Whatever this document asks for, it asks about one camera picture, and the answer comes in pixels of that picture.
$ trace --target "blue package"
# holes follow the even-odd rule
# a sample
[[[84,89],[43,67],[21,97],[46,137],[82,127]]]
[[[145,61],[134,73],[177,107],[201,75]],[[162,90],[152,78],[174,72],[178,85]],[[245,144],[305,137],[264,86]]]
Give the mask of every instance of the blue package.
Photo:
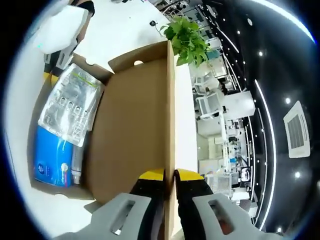
[[[73,145],[37,127],[35,139],[34,177],[36,180],[59,186],[71,185],[71,160]]]

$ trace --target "green leaves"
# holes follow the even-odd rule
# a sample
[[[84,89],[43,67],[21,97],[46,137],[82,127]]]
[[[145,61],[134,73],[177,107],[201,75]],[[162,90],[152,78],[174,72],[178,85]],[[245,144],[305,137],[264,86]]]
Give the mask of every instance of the green leaves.
[[[173,54],[179,55],[176,65],[194,63],[197,67],[204,61],[207,61],[206,52],[209,46],[206,44],[200,33],[199,26],[195,22],[189,22],[187,18],[175,16],[174,22],[167,26],[162,26],[164,34],[171,41]]]

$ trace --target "cardboard box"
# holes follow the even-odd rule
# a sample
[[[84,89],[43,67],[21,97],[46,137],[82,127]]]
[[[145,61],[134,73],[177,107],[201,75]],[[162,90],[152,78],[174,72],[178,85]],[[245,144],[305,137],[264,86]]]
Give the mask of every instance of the cardboard box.
[[[128,193],[147,170],[164,168],[168,189],[175,169],[175,76],[170,41],[125,53],[109,62],[114,74],[75,55],[73,63],[106,85],[90,132],[81,186],[60,188],[33,181],[36,122],[50,93],[46,81],[34,107],[29,129],[28,162],[31,186],[49,194],[74,199],[96,199],[105,204]],[[174,201],[165,202],[164,238],[173,229]]]

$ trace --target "white table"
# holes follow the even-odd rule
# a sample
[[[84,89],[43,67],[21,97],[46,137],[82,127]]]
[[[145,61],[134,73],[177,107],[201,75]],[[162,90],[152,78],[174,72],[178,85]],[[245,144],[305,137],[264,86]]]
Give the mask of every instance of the white table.
[[[160,28],[168,20],[148,1],[132,0],[125,4],[93,1],[95,15],[85,39],[75,51],[87,58],[89,64],[110,70],[108,61],[114,57],[165,40],[149,22],[158,22]],[[25,204],[35,223],[48,233],[48,237],[55,237],[65,232],[76,232],[89,224],[91,214],[84,206],[92,201],[68,199],[31,188],[27,142],[33,108],[44,81],[43,69],[43,54],[31,44],[26,44],[7,89],[5,131],[11,166]],[[188,66],[176,67],[175,76],[175,167],[197,171],[196,123]],[[174,233],[181,228],[178,215],[175,223]]]

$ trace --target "clear plastic package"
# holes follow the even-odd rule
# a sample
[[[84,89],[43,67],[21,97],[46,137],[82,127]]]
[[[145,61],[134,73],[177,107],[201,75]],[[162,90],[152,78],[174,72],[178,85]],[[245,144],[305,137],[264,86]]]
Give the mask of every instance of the clear plastic package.
[[[82,147],[104,87],[95,77],[71,64],[50,93],[38,124],[63,140]]]

